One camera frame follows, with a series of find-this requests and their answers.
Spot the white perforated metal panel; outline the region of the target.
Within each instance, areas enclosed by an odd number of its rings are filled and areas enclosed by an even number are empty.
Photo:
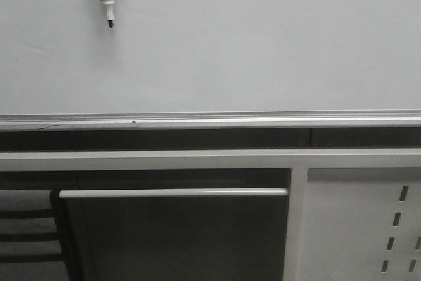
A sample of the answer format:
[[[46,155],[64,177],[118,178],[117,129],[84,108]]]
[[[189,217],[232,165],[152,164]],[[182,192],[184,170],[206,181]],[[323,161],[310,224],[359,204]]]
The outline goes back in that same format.
[[[419,280],[420,169],[310,169],[298,280]]]

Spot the white whiteboard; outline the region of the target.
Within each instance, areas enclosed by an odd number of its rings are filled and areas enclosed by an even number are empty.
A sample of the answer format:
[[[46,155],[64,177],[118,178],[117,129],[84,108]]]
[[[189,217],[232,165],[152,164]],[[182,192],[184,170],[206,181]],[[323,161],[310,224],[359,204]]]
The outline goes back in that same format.
[[[420,0],[1,0],[1,113],[420,108]]]

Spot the white horizontal bar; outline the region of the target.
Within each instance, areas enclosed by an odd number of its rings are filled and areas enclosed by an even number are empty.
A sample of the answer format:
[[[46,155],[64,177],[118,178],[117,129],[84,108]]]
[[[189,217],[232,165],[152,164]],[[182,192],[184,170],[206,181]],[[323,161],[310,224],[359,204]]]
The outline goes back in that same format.
[[[112,199],[150,197],[260,197],[288,196],[286,188],[180,188],[153,190],[61,190],[61,199]]]

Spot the aluminium whiteboard marker tray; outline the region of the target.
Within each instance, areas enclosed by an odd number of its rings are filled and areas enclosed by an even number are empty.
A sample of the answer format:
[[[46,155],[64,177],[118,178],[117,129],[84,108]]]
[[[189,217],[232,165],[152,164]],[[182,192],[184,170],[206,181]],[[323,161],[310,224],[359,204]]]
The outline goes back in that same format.
[[[222,111],[1,116],[2,131],[419,126],[419,110]]]

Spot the white metal stand frame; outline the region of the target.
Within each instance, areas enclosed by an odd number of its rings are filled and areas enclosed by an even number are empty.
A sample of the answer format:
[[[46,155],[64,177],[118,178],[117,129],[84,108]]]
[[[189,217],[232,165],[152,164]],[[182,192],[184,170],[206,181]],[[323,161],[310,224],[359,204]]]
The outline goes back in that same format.
[[[194,151],[2,152],[1,171],[288,168],[289,204],[284,279],[296,280],[307,174],[311,168],[418,168],[419,149],[258,149]]]

